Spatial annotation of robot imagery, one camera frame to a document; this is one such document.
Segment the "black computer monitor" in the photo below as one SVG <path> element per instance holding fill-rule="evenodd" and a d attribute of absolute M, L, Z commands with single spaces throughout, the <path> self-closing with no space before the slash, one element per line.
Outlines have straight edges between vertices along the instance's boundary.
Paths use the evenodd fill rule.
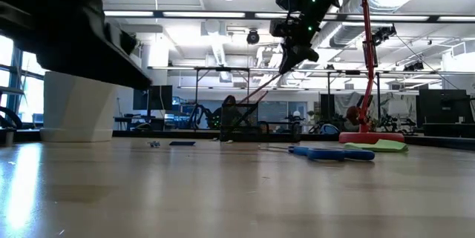
<path fill-rule="evenodd" d="M 134 110 L 171 110 L 173 88 L 171 85 L 155 85 L 147 90 L 134 90 Z"/>

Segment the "person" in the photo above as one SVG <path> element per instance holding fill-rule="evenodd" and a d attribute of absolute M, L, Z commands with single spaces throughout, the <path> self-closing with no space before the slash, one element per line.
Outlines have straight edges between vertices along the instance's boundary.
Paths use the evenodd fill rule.
<path fill-rule="evenodd" d="M 359 121 L 359 115 L 360 115 L 360 108 L 356 106 L 351 106 L 347 109 L 346 113 L 346 128 L 347 129 L 359 129 L 360 121 Z"/>
<path fill-rule="evenodd" d="M 222 105 L 214 112 L 217 126 L 221 128 L 224 126 L 233 126 L 238 118 L 239 112 L 235 107 L 236 98 L 233 95 L 228 95 Z"/>

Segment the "white hexagonal plant pot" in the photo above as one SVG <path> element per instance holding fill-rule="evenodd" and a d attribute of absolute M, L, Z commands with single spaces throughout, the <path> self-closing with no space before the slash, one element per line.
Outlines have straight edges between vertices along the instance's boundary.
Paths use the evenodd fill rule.
<path fill-rule="evenodd" d="M 43 142 L 112 139 L 117 86 L 48 71 L 44 77 Z"/>

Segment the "blue-handled scissors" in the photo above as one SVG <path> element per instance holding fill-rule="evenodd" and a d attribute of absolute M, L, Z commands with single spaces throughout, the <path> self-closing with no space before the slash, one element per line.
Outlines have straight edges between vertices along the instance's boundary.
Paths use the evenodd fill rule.
<path fill-rule="evenodd" d="M 311 148 L 297 145 L 287 147 L 264 146 L 259 147 L 262 151 L 274 151 L 281 153 L 290 153 L 296 156 L 305 156 L 309 160 L 330 160 L 344 161 L 346 159 L 357 161 L 372 161 L 375 159 L 375 153 L 366 150 L 353 150 L 343 148 Z"/>

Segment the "dark pen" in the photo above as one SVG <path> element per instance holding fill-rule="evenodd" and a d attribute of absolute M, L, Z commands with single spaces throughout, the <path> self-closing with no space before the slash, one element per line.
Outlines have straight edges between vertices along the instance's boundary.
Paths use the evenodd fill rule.
<path fill-rule="evenodd" d="M 258 134 L 258 105 L 251 103 L 223 105 L 220 133 L 224 136 Z"/>

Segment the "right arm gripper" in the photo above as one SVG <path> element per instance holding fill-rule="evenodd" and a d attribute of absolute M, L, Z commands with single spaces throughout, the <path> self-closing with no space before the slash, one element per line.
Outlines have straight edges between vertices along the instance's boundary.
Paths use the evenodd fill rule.
<path fill-rule="evenodd" d="M 289 25 L 290 33 L 287 35 L 287 45 L 283 45 L 283 56 L 279 67 L 281 75 L 291 71 L 294 66 L 304 60 L 318 61 L 319 55 L 310 47 L 310 42 L 330 7 L 330 3 L 291 3 L 289 5 L 289 13 L 299 12 L 300 15 L 298 18 L 293 18 Z"/>

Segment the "orange wooden pencil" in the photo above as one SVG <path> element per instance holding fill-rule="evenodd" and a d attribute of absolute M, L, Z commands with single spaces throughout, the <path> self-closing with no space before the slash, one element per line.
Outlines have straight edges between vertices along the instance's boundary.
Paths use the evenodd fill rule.
<path fill-rule="evenodd" d="M 255 94 L 259 93 L 261 90 L 263 90 L 265 87 L 267 87 L 271 82 L 275 81 L 276 79 L 279 79 L 281 76 L 282 76 L 282 74 L 277 74 L 277 75 L 273 76 L 268 82 L 265 82 L 263 85 L 259 86 L 256 90 L 249 93 L 245 98 L 243 98 L 241 101 L 239 101 L 238 104 L 249 101 L 249 99 L 251 97 L 253 97 Z"/>
<path fill-rule="evenodd" d="M 259 104 L 268 95 L 268 92 L 268 90 L 262 90 L 251 97 L 249 101 L 237 104 L 238 112 L 240 113 L 240 126 L 256 126 L 258 123 Z"/>

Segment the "green sticky note pad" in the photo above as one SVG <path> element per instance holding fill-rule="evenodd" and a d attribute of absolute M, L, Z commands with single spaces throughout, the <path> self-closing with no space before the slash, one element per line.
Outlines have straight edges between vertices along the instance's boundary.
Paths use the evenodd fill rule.
<path fill-rule="evenodd" d="M 407 144 L 386 139 L 379 139 L 374 144 L 348 142 L 344 144 L 344 147 L 386 153 L 401 153 L 408 151 Z"/>

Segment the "large black screen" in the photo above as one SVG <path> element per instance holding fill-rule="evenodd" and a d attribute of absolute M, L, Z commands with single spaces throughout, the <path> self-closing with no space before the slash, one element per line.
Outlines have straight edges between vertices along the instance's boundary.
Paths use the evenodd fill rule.
<path fill-rule="evenodd" d="M 475 139 L 475 96 L 466 90 L 420 90 L 418 117 L 425 136 Z"/>

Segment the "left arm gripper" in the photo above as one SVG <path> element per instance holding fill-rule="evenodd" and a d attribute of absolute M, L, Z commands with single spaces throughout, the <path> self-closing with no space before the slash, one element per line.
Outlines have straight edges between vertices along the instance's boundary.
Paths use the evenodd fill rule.
<path fill-rule="evenodd" d="M 110 53 L 104 13 L 94 7 L 80 7 L 68 16 L 52 10 L 35 16 L 0 1 L 0 34 L 35 53 L 46 70 L 138 90 L 151 86 L 151 79 L 128 57 Z"/>

